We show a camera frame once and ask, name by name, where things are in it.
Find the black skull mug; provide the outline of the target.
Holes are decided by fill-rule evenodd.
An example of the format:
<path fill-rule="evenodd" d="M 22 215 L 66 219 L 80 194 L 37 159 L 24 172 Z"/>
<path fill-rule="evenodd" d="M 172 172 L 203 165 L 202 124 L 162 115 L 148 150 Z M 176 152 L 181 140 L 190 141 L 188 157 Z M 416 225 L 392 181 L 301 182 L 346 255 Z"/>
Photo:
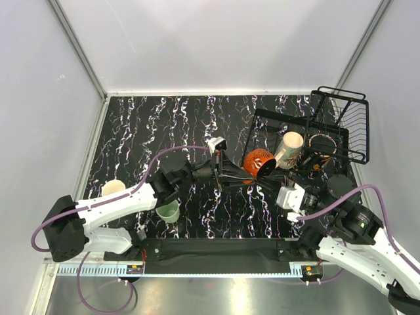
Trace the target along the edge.
<path fill-rule="evenodd" d="M 305 174 L 320 172 L 336 152 L 337 143 L 331 136 L 322 133 L 312 135 L 301 154 L 298 170 Z"/>

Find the orange black mug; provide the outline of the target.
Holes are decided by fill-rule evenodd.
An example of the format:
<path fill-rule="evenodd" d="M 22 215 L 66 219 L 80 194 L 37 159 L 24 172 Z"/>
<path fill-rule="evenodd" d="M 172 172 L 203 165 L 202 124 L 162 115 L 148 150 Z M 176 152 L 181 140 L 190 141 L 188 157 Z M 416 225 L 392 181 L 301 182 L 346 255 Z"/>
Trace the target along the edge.
<path fill-rule="evenodd" d="M 262 148 L 249 152 L 243 163 L 243 169 L 255 180 L 270 175 L 275 168 L 275 157 L 269 151 Z"/>

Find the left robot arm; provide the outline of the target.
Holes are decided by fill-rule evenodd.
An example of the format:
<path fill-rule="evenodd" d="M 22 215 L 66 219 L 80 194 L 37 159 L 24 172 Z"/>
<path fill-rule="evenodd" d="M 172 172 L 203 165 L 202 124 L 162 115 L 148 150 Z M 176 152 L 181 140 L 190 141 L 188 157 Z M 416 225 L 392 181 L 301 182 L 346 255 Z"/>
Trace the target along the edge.
<path fill-rule="evenodd" d="M 216 150 L 201 165 L 192 165 L 186 152 L 174 148 L 162 152 L 159 160 L 157 171 L 134 187 L 96 199 L 59 198 L 42 224 L 53 261 L 62 263 L 82 252 L 115 253 L 133 261 L 141 253 L 138 236 L 127 227 L 106 228 L 106 223 L 154 210 L 164 222 L 173 224 L 180 217 L 181 187 L 214 182 L 223 190 L 253 182 L 253 176 L 226 158 L 222 150 Z"/>

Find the beige printed mug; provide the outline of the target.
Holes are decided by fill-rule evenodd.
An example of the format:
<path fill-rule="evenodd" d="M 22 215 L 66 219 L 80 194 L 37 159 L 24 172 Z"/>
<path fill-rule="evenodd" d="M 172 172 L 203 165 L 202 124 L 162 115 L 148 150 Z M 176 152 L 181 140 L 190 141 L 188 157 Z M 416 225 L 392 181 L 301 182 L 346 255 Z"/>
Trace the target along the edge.
<path fill-rule="evenodd" d="M 287 132 L 274 154 L 276 167 L 285 170 L 293 168 L 297 163 L 303 144 L 304 138 L 301 134 L 295 131 Z"/>

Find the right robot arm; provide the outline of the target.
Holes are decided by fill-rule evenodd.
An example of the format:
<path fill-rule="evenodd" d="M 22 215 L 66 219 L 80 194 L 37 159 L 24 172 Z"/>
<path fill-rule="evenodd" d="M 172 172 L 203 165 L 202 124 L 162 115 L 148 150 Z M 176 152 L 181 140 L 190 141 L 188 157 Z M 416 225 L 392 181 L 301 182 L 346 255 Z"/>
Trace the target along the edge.
<path fill-rule="evenodd" d="M 296 240 L 279 243 L 280 261 L 331 262 L 374 286 L 401 313 L 419 313 L 419 262 L 398 246 L 387 217 L 359 202 L 365 186 L 345 175 L 320 187 L 286 185 L 275 176 L 257 184 L 277 195 L 289 221 L 303 224 Z"/>

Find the cream cup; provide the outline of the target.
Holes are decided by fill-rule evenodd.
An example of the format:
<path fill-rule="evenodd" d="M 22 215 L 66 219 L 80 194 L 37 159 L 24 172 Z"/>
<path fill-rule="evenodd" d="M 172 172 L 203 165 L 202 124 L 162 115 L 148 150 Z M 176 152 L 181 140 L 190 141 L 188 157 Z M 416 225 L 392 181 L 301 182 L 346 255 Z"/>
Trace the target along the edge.
<path fill-rule="evenodd" d="M 122 181 L 118 179 L 110 180 L 103 185 L 101 196 L 109 196 L 111 194 L 124 191 L 125 189 L 126 186 Z"/>

